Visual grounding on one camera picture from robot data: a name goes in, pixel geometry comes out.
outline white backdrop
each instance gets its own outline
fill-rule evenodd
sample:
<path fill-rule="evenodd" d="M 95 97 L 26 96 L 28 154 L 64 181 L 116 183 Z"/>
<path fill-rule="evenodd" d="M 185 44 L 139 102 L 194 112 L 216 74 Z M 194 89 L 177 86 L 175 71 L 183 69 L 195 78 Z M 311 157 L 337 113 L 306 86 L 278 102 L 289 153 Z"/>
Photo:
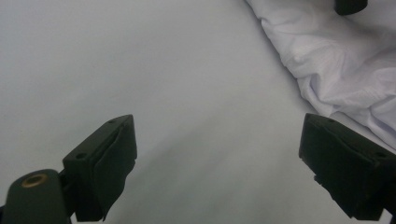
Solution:
<path fill-rule="evenodd" d="M 0 202 L 134 114 L 137 164 L 107 224 L 359 223 L 298 158 L 307 112 L 244 1 L 0 2 Z"/>

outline brass screw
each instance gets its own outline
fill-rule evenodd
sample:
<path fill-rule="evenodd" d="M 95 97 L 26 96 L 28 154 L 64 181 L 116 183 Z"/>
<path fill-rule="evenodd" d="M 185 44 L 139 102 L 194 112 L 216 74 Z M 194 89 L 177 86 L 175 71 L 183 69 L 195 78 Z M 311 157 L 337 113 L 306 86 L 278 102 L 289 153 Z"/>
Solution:
<path fill-rule="evenodd" d="M 45 174 L 31 175 L 23 180 L 22 186 L 26 189 L 33 188 L 46 182 L 47 178 Z"/>

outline wrinkled cloth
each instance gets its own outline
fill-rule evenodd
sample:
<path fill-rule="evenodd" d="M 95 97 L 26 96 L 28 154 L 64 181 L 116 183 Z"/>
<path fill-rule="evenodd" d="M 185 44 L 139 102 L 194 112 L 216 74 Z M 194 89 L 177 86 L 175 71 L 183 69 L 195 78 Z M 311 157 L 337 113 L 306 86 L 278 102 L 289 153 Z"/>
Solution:
<path fill-rule="evenodd" d="M 396 148 L 396 1 L 338 16 L 330 0 L 247 0 L 320 115 L 340 111 Z"/>

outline white surface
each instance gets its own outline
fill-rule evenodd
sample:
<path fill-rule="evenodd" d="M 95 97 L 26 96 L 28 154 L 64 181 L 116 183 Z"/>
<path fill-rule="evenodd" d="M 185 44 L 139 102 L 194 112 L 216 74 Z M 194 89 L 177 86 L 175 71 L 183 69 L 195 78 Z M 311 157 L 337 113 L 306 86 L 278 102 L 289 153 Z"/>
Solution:
<path fill-rule="evenodd" d="M 340 17 L 329 0 L 247 0 L 323 116 L 346 113 L 396 149 L 396 2 Z"/>
<path fill-rule="evenodd" d="M 131 113 L 137 165 L 106 224 L 360 223 L 298 158 L 314 110 L 244 1 L 0 4 L 0 202 Z"/>

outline white sheet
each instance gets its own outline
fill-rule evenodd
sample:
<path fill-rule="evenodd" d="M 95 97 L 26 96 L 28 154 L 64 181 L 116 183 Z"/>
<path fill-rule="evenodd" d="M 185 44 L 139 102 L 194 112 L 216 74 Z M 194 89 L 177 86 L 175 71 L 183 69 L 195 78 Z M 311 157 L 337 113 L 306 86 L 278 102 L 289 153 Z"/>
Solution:
<path fill-rule="evenodd" d="M 396 148 L 396 2 L 341 17 L 329 0 L 247 0 L 301 95 L 340 111 Z"/>
<path fill-rule="evenodd" d="M 104 224 L 361 224 L 298 158 L 315 111 L 246 2 L 6 0 L 0 31 L 0 203 L 132 113 L 136 167 Z"/>

